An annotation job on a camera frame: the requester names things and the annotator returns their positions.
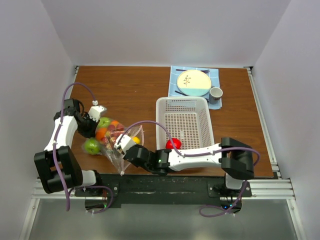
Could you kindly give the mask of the yellow fake lemon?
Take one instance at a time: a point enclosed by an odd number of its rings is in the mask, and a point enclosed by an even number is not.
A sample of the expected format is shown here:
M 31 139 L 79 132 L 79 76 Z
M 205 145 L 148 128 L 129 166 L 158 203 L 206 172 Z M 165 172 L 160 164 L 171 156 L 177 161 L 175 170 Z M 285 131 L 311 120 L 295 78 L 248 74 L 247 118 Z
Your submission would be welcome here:
M 137 136 L 134 136 L 132 140 L 138 145 L 141 143 L 141 140 Z

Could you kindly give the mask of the clear zip top bag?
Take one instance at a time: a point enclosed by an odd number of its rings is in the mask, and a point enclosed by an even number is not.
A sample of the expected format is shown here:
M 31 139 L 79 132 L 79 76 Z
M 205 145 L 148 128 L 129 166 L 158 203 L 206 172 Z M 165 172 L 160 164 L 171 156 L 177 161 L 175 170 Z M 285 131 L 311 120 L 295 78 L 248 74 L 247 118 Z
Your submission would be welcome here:
M 99 119 L 94 137 L 87 138 L 82 150 L 89 155 L 103 155 L 109 159 L 117 172 L 122 176 L 130 163 L 116 149 L 117 138 L 126 130 L 119 121 L 103 116 Z

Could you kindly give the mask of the red fake apple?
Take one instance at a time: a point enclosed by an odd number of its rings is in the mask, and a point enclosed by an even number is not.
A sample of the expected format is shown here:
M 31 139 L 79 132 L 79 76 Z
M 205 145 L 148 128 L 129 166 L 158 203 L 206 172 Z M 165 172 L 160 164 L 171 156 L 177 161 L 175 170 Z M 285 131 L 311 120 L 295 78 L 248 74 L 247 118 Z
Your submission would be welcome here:
M 182 142 L 179 139 L 172 138 L 172 140 L 168 140 L 167 141 L 167 143 L 165 145 L 165 148 L 166 149 L 174 149 L 174 148 L 176 148 L 176 149 L 179 150 L 181 148 L 181 146 L 182 146 Z

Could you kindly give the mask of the white plastic basket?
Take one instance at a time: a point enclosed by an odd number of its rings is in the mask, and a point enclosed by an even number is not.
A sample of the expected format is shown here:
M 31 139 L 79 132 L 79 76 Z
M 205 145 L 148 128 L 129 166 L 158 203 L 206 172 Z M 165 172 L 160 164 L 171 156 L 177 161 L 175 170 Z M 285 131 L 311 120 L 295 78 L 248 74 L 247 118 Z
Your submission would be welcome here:
M 208 103 L 203 97 L 161 97 L 156 101 L 155 117 L 172 138 L 181 142 L 181 150 L 215 144 Z

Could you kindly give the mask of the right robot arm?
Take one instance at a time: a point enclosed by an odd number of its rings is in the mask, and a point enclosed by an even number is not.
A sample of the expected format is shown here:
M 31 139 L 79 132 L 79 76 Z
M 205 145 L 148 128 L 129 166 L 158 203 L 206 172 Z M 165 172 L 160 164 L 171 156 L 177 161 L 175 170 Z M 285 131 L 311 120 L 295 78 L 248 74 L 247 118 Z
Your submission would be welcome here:
M 235 196 L 242 182 L 254 178 L 252 147 L 230 137 L 223 137 L 220 143 L 187 150 L 158 149 L 155 152 L 135 143 L 128 135 L 121 136 L 116 147 L 123 159 L 138 168 L 159 176 L 186 169 L 221 168 L 225 172 L 223 192 Z

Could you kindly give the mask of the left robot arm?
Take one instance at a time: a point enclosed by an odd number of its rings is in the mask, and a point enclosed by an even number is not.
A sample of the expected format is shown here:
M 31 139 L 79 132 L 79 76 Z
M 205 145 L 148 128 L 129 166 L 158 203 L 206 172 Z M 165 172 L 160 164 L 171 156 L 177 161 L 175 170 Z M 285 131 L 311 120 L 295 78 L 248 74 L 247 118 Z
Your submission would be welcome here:
M 61 178 L 66 187 L 86 187 L 92 196 L 99 196 L 104 190 L 102 178 L 96 170 L 82 170 L 71 150 L 75 132 L 83 137 L 93 138 L 103 113 L 107 108 L 93 105 L 89 112 L 77 99 L 67 99 L 63 108 L 54 116 L 54 130 L 44 151 L 34 155 L 34 163 L 39 179 L 46 193 L 64 190 Z

